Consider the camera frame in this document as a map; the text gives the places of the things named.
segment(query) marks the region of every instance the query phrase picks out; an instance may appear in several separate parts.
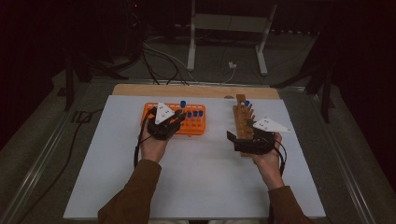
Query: hand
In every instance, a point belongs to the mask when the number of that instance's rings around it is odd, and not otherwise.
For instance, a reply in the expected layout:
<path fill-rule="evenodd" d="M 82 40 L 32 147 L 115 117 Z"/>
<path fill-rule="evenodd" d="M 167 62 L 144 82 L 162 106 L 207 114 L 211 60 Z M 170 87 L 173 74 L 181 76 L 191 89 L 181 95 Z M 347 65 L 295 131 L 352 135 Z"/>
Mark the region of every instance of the hand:
<path fill-rule="evenodd" d="M 146 141 L 140 145 L 140 149 L 142 150 L 142 159 L 158 163 L 163 158 L 163 154 L 165 154 L 165 148 L 170 138 L 167 140 L 158 140 L 154 138 L 148 133 L 148 124 L 149 121 L 146 122 L 145 129 L 141 137 L 141 141 L 146 139 Z"/>
<path fill-rule="evenodd" d="M 275 147 L 279 149 L 282 136 L 279 133 L 274 133 L 274 138 L 276 140 Z M 285 186 L 279 170 L 279 155 L 275 150 L 263 155 L 251 154 L 250 157 L 259 168 L 262 180 L 268 189 L 278 189 Z"/>

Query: person's right arm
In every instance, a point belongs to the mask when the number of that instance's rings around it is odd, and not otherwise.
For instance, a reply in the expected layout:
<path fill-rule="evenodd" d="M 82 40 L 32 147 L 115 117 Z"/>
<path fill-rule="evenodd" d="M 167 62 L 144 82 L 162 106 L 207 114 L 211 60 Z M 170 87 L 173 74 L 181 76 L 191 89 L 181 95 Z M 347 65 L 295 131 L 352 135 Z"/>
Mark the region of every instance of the person's right arm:
<path fill-rule="evenodd" d="M 282 136 L 275 133 L 275 147 L 279 149 Z M 250 155 L 259 168 L 262 180 L 268 187 L 271 205 L 277 224 L 314 223 L 306 217 L 289 186 L 285 186 L 279 170 L 279 155 L 275 150 L 264 155 Z"/>

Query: forearm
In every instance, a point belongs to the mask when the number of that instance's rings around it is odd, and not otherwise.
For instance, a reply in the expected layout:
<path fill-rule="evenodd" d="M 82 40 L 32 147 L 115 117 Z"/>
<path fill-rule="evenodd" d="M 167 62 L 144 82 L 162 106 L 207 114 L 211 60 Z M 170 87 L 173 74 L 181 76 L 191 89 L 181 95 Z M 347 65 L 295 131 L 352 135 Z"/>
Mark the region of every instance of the forearm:
<path fill-rule="evenodd" d="M 289 186 L 268 191 L 277 224 L 306 224 L 314 223 L 306 217 L 297 203 Z"/>
<path fill-rule="evenodd" d="M 148 223 L 150 203 L 160 172 L 161 166 L 158 163 L 140 161 L 124 189 L 99 210 L 98 222 Z"/>

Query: white metal stand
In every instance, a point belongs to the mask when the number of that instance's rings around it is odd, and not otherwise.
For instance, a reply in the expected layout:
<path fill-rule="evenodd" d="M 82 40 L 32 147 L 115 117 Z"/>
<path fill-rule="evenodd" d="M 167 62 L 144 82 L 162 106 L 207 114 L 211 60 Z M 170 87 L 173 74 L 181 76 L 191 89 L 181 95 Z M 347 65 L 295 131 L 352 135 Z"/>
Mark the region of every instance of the white metal stand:
<path fill-rule="evenodd" d="M 276 12 L 276 5 L 272 6 L 268 18 L 262 17 L 242 17 L 242 16 L 228 16 L 228 15 L 212 15 L 195 13 L 195 0 L 191 0 L 191 36 L 190 36 L 190 50 L 189 59 L 187 61 L 187 69 L 194 70 L 195 64 L 195 29 L 210 29 L 210 30 L 230 30 L 262 33 L 262 42 L 256 46 L 257 61 L 260 67 L 260 73 L 265 76 L 267 66 L 265 65 L 262 51 L 265 42 L 271 30 L 272 20 Z"/>

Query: white power adapter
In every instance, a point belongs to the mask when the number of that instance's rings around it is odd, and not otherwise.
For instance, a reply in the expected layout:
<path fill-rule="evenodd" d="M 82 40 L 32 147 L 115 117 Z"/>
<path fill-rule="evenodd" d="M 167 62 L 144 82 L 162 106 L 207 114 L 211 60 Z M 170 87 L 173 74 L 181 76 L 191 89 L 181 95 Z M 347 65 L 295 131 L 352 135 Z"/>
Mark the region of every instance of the white power adapter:
<path fill-rule="evenodd" d="M 228 62 L 228 66 L 230 68 L 236 68 L 236 63 L 235 62 Z"/>

